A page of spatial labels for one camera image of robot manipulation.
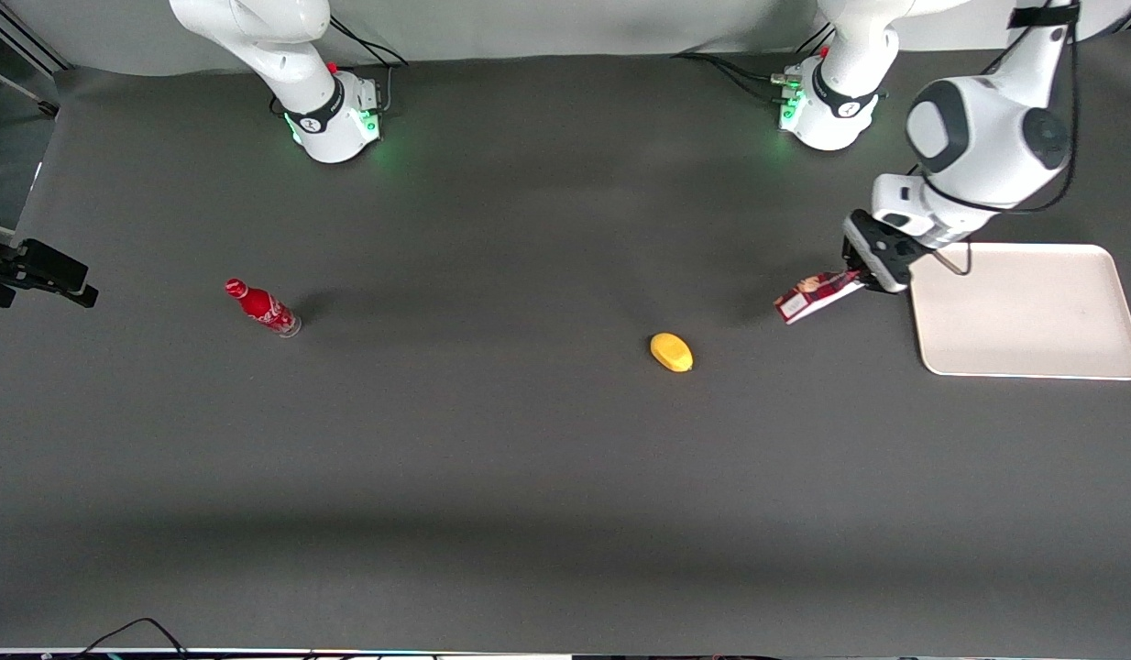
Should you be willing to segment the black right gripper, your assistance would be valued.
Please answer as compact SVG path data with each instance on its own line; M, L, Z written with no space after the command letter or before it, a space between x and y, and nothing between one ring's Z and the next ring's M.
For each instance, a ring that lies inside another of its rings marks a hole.
M93 309L100 290L85 284L87 275L88 267L79 260L36 238L17 244L0 241L0 309L11 309L14 289L50 292Z

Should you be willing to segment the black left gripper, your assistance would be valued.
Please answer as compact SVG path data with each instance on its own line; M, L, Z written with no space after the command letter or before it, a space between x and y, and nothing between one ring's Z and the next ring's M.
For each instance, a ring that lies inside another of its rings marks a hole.
M864 289L899 295L909 289L912 266L930 255L916 238L870 212L855 209L841 222L841 258L851 275L862 275Z

